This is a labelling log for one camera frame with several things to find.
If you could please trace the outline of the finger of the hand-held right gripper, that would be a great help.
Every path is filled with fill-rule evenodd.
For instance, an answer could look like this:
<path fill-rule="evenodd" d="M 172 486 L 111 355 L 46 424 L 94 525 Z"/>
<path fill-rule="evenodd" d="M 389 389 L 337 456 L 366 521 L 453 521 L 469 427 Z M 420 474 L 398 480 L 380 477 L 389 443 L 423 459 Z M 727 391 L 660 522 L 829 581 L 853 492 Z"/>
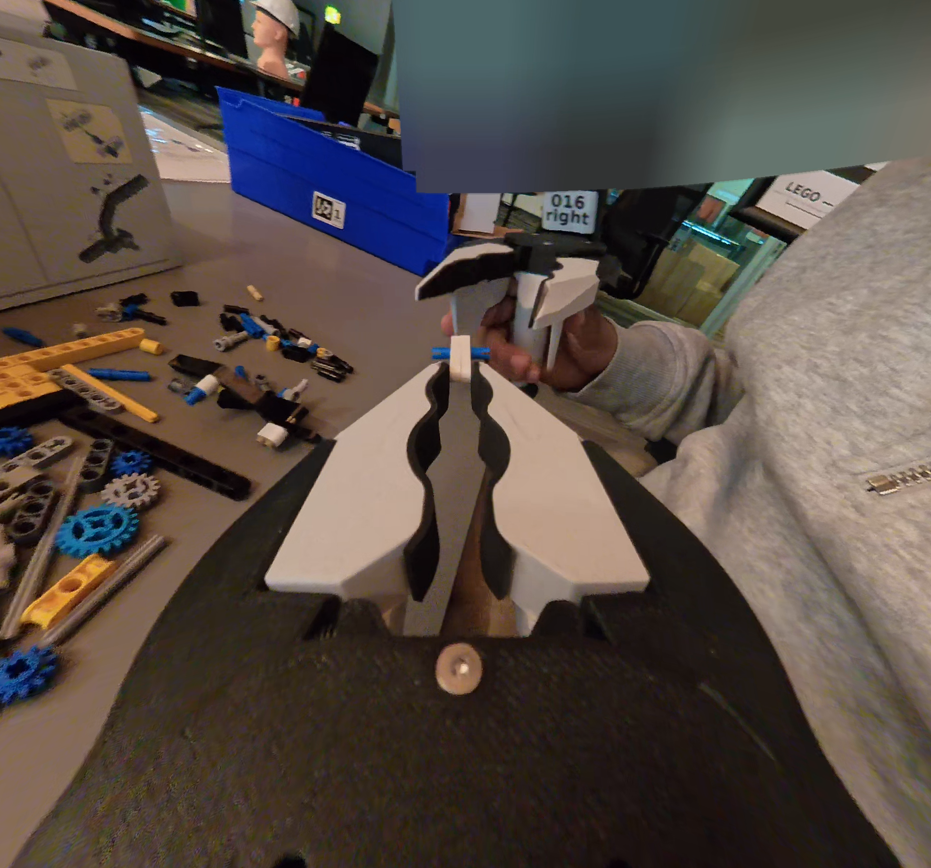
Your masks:
<path fill-rule="evenodd" d="M 454 335 L 476 336 L 486 312 L 503 301 L 518 254 L 503 242 L 475 242 L 452 250 L 414 290 L 416 301 L 448 296 Z"/>
<path fill-rule="evenodd" d="M 545 333 L 546 356 L 541 366 L 553 367 L 565 319 L 593 304 L 599 291 L 599 260 L 593 257 L 556 257 L 555 269 L 538 290 L 532 329 Z"/>

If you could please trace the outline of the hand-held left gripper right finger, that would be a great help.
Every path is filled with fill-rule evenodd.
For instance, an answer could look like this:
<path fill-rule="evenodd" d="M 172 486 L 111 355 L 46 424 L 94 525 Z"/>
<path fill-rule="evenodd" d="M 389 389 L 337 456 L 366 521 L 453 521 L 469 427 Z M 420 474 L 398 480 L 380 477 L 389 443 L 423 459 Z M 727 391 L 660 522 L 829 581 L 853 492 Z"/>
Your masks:
<path fill-rule="evenodd" d="M 518 633 L 551 603 L 643 592 L 649 572 L 576 432 L 484 362 L 470 386 L 489 477 L 482 572 Z"/>

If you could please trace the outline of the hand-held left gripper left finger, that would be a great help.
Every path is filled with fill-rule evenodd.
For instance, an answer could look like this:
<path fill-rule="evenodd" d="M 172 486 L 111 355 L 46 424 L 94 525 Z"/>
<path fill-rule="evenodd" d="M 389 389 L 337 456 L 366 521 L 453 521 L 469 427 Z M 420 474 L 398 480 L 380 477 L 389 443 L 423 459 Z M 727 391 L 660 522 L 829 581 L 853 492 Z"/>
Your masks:
<path fill-rule="evenodd" d="M 264 574 L 270 592 L 367 601 L 397 633 L 439 632 L 428 471 L 448 404 L 448 364 L 431 362 L 320 447 L 320 469 Z"/>

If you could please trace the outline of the black lego frame assembly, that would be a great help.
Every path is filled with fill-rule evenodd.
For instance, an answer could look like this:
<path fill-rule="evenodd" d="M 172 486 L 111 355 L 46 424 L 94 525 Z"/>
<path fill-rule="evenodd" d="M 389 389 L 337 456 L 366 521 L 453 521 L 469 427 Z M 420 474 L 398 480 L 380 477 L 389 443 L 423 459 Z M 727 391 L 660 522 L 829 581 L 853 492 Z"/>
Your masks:
<path fill-rule="evenodd" d="M 302 399 L 306 379 L 275 390 L 267 378 L 250 378 L 240 366 L 230 368 L 184 354 L 170 359 L 169 367 L 188 379 L 187 389 L 179 390 L 188 405 L 215 399 L 219 408 L 250 411 L 261 418 L 262 428 L 255 440 L 265 448 L 278 450 L 292 443 L 321 441 L 320 433 L 307 421 L 309 409 Z"/>

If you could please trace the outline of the person's right forearm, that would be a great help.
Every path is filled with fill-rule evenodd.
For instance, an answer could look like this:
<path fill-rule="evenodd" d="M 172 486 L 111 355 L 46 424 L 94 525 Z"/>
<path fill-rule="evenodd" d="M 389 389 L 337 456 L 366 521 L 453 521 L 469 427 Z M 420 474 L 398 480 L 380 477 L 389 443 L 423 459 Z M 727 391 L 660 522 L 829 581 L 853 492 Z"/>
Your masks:
<path fill-rule="evenodd" d="M 674 324 L 621 329 L 604 376 L 610 414 L 648 441 L 674 445 L 722 424 L 745 393 L 732 354 Z"/>

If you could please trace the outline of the pile of small lego pins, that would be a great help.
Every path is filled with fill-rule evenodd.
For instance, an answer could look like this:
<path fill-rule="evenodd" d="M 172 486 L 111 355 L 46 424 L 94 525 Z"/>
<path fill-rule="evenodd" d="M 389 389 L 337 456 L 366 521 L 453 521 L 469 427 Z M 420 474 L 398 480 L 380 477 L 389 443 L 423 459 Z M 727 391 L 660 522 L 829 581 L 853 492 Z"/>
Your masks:
<path fill-rule="evenodd" d="M 304 332 L 287 327 L 279 319 L 265 314 L 252 315 L 245 306 L 223 304 L 219 314 L 219 324 L 223 330 L 222 336 L 239 331 L 250 334 L 250 339 L 237 348 L 249 341 L 260 344 L 268 353 L 277 354 L 285 360 L 306 364 L 323 378 L 332 382 L 341 383 L 355 372 L 349 362 L 311 339 Z"/>

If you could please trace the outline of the long black lego beam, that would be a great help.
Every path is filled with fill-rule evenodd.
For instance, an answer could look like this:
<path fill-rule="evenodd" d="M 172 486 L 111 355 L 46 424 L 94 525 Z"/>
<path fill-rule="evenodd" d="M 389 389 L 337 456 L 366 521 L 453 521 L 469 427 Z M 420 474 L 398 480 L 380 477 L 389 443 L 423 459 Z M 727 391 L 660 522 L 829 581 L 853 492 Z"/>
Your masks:
<path fill-rule="evenodd" d="M 251 494 L 248 477 L 87 406 L 71 406 L 60 412 L 57 419 L 95 440 L 115 443 L 120 452 L 148 455 L 155 465 L 233 501 L 246 500 Z"/>

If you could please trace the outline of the grey lego gear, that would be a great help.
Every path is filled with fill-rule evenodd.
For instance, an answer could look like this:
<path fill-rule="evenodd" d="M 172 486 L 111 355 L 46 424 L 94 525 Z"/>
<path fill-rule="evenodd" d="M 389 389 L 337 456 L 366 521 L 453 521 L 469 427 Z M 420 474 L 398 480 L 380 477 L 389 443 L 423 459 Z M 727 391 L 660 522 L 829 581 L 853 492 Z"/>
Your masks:
<path fill-rule="evenodd" d="M 133 473 L 114 478 L 101 491 L 105 505 L 132 509 L 137 513 L 152 508 L 161 495 L 161 483 L 149 473 Z"/>

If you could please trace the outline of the yellow lego axle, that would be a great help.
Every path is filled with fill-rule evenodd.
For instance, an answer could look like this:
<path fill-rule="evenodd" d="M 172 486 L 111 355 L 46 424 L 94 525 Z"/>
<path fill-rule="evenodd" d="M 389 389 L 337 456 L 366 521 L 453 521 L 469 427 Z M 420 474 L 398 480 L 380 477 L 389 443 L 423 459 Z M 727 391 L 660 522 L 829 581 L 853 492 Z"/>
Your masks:
<path fill-rule="evenodd" d="M 82 381 L 88 386 L 91 386 L 94 389 L 113 398 L 119 402 L 127 412 L 133 414 L 137 418 L 145 420 L 150 424 L 155 424 L 160 421 L 161 417 L 156 411 L 147 408 L 146 406 L 134 400 L 132 397 L 125 395 L 113 386 L 105 384 L 99 379 L 91 376 L 89 373 L 81 370 L 80 368 L 77 368 L 75 365 L 64 364 L 63 369 L 65 373 L 72 375 L 74 378 Z"/>

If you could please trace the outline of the grey lego axle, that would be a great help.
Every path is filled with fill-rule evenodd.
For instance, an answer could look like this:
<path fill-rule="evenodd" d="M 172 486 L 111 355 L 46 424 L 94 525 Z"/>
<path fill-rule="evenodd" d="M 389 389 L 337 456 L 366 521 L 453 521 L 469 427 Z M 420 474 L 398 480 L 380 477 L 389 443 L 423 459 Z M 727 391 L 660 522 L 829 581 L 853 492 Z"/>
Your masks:
<path fill-rule="evenodd" d="M 84 460 L 82 458 L 77 459 L 75 465 L 72 466 L 67 475 L 63 491 L 52 514 L 49 525 L 37 544 L 20 578 L 16 594 L 7 607 L 6 616 L 1 626 L 2 641 L 11 640 L 18 634 L 23 612 L 31 602 L 41 594 L 44 581 L 48 574 L 48 567 L 56 548 L 56 538 L 64 520 L 71 514 L 76 502 L 83 464 Z"/>
<path fill-rule="evenodd" d="M 63 620 L 54 624 L 36 643 L 40 649 L 53 648 L 68 641 L 80 629 L 87 619 L 92 618 L 110 598 L 130 583 L 134 577 L 170 544 L 170 538 L 153 535 L 119 564 L 107 580 L 100 584 L 91 595 L 85 598 Z"/>

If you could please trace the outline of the large light blue lego gear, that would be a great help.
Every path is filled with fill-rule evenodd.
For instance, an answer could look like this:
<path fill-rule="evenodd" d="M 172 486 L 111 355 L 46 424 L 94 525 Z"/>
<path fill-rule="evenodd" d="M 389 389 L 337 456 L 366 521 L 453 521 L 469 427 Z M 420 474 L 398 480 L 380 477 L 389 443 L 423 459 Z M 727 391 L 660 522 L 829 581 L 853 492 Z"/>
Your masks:
<path fill-rule="evenodd" d="M 102 557 L 128 547 L 139 531 L 140 519 L 132 508 L 101 505 L 66 518 L 55 537 L 61 553 L 77 560 Z"/>

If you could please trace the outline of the dark grey short lego beam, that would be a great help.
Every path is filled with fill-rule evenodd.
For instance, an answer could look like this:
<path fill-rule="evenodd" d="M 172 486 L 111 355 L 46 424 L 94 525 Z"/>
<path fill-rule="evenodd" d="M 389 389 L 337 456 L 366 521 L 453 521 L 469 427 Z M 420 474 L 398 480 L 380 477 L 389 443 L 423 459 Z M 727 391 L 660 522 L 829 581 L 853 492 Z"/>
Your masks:
<path fill-rule="evenodd" d="M 106 486 L 113 449 L 112 440 L 96 439 L 90 443 L 79 471 L 77 488 L 80 491 L 93 493 Z"/>
<path fill-rule="evenodd" d="M 60 485 L 53 480 L 33 483 L 6 525 L 8 540 L 18 546 L 35 545 L 48 528 L 60 494 Z"/>

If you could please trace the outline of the thin grey lego liftarm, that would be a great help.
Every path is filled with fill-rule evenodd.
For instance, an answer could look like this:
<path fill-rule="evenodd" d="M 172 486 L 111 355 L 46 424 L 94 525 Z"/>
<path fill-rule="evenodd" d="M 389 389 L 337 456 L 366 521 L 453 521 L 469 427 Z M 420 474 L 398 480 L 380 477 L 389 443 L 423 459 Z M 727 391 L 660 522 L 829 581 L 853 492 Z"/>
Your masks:
<path fill-rule="evenodd" d="M 91 385 L 87 379 L 76 376 L 62 367 L 48 370 L 45 375 L 59 387 L 74 393 L 96 413 L 114 416 L 125 410 L 122 402 L 105 389 Z"/>

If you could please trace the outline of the yellow lego connector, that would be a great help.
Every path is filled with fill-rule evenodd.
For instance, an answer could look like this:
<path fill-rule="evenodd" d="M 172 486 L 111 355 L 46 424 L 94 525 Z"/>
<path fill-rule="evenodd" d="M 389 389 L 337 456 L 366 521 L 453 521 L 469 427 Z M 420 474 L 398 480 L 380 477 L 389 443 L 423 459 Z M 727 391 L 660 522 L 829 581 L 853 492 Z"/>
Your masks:
<path fill-rule="evenodd" d="M 116 570 L 118 562 L 94 553 L 26 607 L 19 621 L 24 626 L 49 629 L 64 619 Z"/>

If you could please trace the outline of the black blue lego pin assembly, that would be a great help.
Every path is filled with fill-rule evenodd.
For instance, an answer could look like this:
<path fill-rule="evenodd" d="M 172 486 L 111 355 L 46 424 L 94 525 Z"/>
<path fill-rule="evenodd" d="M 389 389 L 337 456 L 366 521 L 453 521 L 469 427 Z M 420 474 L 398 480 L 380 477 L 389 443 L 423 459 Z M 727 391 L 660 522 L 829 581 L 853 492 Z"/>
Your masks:
<path fill-rule="evenodd" d="M 113 323 L 143 321 L 158 326 L 167 326 L 168 320 L 146 309 L 148 296 L 143 293 L 134 293 L 122 300 L 100 305 L 95 309 L 95 315 L 102 321 Z"/>

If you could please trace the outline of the light grey lego liftarm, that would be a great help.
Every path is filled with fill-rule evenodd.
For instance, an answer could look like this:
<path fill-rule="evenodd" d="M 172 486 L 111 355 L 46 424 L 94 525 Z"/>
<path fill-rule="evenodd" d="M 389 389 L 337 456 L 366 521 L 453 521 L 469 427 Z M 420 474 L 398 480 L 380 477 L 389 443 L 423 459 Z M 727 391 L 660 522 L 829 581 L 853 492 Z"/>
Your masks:
<path fill-rule="evenodd" d="M 39 470 L 45 466 L 50 466 L 56 461 L 70 455 L 74 448 L 75 441 L 67 435 L 52 437 L 25 452 L 9 458 L 1 465 L 1 475 L 11 473 L 20 467 L 29 467 Z"/>

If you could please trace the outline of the lego instruction booklet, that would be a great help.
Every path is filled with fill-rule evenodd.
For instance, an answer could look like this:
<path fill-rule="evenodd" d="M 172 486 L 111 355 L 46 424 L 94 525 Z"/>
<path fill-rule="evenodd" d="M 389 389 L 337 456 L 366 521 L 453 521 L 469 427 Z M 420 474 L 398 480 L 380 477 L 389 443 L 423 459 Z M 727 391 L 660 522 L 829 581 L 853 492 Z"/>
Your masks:
<path fill-rule="evenodd" d="M 179 267 L 127 64 L 1 0 L 1 297 L 11 308 Z"/>

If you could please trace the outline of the person's right hand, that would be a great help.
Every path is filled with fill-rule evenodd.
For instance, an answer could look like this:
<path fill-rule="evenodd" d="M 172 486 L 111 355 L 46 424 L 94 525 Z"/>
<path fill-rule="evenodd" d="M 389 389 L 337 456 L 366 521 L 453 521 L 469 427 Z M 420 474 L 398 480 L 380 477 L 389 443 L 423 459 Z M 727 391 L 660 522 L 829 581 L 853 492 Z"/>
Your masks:
<path fill-rule="evenodd" d="M 528 351 L 511 342 L 516 300 L 512 291 L 488 309 L 473 342 L 490 350 L 490 363 L 506 379 L 518 384 L 550 386 L 558 392 L 577 392 L 601 374 L 618 345 L 615 324 L 596 305 L 566 318 L 552 367 L 534 363 Z"/>

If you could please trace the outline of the black office chair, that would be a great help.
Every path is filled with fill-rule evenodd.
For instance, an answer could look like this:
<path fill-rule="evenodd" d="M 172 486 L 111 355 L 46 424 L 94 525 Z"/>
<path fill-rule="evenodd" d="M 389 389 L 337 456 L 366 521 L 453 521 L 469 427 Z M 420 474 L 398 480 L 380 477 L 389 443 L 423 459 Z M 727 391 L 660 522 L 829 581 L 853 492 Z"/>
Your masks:
<path fill-rule="evenodd" d="M 618 300 L 638 298 L 694 207 L 690 187 L 626 189 L 603 215 L 600 238 L 606 249 L 604 292 Z"/>

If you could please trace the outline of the brown cardboard boxes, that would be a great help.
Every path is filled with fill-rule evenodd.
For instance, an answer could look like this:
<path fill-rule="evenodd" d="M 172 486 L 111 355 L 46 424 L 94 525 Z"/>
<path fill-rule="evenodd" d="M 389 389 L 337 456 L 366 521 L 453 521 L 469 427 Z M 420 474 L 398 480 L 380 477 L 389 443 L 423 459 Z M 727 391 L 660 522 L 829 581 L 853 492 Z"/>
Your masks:
<path fill-rule="evenodd" d="M 689 238 L 678 249 L 663 251 L 637 302 L 667 318 L 699 327 L 739 272 L 739 263 Z"/>

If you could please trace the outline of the blue plastic bin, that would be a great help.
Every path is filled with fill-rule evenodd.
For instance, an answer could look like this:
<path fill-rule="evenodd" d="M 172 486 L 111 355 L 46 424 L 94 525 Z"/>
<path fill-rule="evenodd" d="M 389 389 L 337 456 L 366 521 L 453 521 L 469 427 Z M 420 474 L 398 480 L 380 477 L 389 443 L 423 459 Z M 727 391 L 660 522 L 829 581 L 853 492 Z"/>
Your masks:
<path fill-rule="evenodd" d="M 375 136 L 309 109 L 217 88 L 239 195 L 423 276 L 445 257 L 449 197 L 374 154 Z"/>

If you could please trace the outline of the person in grey hoodie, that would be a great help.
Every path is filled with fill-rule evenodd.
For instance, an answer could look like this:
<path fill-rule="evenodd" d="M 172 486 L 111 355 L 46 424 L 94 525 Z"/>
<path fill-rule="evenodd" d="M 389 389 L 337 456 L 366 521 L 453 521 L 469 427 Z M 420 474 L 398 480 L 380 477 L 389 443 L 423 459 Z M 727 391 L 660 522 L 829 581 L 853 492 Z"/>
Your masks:
<path fill-rule="evenodd" d="M 929 866 L 929 159 L 888 164 L 726 329 L 743 395 L 644 485 L 760 619 L 832 767 Z"/>

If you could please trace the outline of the black monitor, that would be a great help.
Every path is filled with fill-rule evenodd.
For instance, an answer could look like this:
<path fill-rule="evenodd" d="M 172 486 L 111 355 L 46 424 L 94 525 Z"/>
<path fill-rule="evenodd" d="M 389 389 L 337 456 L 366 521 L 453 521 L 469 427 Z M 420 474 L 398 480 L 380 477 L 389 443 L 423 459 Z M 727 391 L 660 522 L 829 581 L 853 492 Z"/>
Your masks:
<path fill-rule="evenodd" d="M 197 27 L 205 40 L 247 59 L 249 50 L 239 0 L 193 0 Z"/>
<path fill-rule="evenodd" d="M 355 127 L 378 65 L 378 54 L 325 24 L 299 106 L 320 112 L 330 123 Z"/>

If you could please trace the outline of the mannequin head with white helmet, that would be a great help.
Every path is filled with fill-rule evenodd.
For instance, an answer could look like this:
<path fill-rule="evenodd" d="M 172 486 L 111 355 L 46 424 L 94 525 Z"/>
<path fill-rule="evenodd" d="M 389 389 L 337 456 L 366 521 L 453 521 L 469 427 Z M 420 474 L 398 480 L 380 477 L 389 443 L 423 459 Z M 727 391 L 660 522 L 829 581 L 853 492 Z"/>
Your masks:
<path fill-rule="evenodd" d="M 255 0 L 251 25 L 259 49 L 258 69 L 266 75 L 290 80 L 286 54 L 289 42 L 299 34 L 300 18 L 292 0 Z"/>

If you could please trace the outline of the white wall sign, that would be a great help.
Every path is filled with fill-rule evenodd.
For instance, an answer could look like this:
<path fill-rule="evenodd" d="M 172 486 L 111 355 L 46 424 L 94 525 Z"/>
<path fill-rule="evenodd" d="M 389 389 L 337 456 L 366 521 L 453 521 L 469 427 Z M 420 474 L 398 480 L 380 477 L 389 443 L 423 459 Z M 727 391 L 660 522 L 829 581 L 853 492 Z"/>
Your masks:
<path fill-rule="evenodd" d="M 753 203 L 780 223 L 808 231 L 835 210 L 861 185 L 829 171 L 775 176 Z"/>

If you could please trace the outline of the yellow lego frame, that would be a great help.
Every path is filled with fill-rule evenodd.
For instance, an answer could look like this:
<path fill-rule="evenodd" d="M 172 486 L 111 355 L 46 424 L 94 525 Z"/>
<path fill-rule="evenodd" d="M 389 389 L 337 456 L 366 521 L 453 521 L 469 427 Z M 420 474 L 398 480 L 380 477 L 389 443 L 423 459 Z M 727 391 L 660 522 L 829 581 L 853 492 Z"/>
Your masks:
<path fill-rule="evenodd" d="M 136 349 L 145 331 L 125 328 L 91 338 L 76 339 L 57 346 L 16 353 L 1 359 L 1 408 L 33 402 L 58 392 L 44 373 L 65 364 L 89 362 L 125 350 Z"/>

